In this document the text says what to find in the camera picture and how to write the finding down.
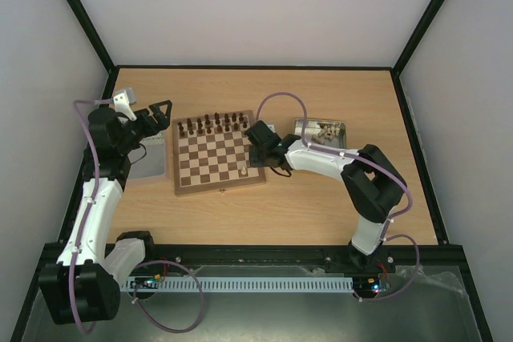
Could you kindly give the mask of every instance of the gray floor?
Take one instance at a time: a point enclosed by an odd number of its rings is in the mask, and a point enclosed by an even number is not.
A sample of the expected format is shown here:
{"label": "gray floor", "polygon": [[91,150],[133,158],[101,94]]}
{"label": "gray floor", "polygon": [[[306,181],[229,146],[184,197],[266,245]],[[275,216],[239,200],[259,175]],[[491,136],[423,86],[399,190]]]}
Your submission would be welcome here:
{"label": "gray floor", "polygon": [[[56,326],[38,296],[24,340],[35,341],[478,341],[468,298],[458,280],[435,271],[390,301],[360,304],[344,294],[208,294],[202,324],[172,335],[151,325],[122,293],[121,309],[90,336],[73,324]],[[393,284],[401,283],[394,277]],[[157,293],[147,310],[169,327],[187,327],[196,317],[197,294]]]}

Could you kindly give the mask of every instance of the chessboard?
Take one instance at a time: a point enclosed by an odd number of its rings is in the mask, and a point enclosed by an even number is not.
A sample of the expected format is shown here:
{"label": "chessboard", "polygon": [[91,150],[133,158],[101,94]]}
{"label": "chessboard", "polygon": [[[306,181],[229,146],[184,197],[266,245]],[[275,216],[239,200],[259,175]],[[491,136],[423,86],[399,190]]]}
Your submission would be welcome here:
{"label": "chessboard", "polygon": [[265,183],[263,168],[249,166],[251,111],[172,121],[175,194],[225,191]]}

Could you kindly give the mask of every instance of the black cable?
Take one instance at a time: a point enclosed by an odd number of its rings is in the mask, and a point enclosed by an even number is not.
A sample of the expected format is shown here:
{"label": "black cable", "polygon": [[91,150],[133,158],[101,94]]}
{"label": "black cable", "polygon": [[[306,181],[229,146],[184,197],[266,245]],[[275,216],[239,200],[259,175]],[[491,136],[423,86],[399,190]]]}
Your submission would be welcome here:
{"label": "black cable", "polygon": [[137,162],[139,162],[141,159],[143,159],[143,158],[147,155],[146,146],[144,146],[142,143],[139,143],[139,147],[137,147],[137,148],[140,148],[140,147],[142,147],[142,148],[144,149],[144,154],[143,154],[143,156],[141,156],[141,157],[140,157],[139,159],[137,159],[135,162],[130,163],[130,165],[134,165],[134,164],[136,164]]}
{"label": "black cable", "polygon": [[288,175],[285,175],[285,174],[281,174],[280,172],[276,171],[273,167],[270,167],[270,169],[273,171],[273,173],[275,173],[276,175],[279,175],[279,176],[284,176],[285,178],[290,178],[292,176],[292,172],[290,172],[289,170],[285,170],[287,171]]}

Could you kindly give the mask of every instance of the wooden tabletop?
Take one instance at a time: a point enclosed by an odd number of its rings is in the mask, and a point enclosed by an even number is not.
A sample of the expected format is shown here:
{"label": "wooden tabletop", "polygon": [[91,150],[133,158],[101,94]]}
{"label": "wooden tabletop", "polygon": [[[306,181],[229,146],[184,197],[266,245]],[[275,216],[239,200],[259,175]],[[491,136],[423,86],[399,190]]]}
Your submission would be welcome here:
{"label": "wooden tabletop", "polygon": [[[124,87],[133,88],[138,108],[171,99],[173,119],[211,111],[256,112],[265,96],[293,92],[309,117],[345,123],[348,148],[377,145],[404,177],[414,208],[398,217],[388,234],[437,243],[388,71],[122,69],[115,89]],[[261,118],[285,136],[300,116],[295,100],[278,97],[266,103]],[[166,140],[172,168],[170,133]],[[286,179],[267,170],[262,186],[181,197],[174,194],[172,169],[168,175],[158,183],[127,187],[110,242],[124,231],[149,230],[156,243],[333,245],[347,244],[357,226],[344,184],[323,175],[295,171]]]}

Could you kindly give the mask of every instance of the gray wall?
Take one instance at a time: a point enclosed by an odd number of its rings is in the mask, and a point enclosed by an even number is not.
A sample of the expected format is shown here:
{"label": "gray wall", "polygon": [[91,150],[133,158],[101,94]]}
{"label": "gray wall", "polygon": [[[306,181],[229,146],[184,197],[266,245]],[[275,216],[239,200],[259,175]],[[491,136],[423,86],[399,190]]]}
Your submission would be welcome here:
{"label": "gray wall", "polygon": [[429,0],[83,0],[116,64],[393,66]]}
{"label": "gray wall", "polygon": [[71,101],[99,97],[106,72],[65,0],[0,0],[0,9],[0,340],[9,340],[85,147]]}
{"label": "gray wall", "polygon": [[450,241],[511,340],[513,0],[447,0],[403,73]]}

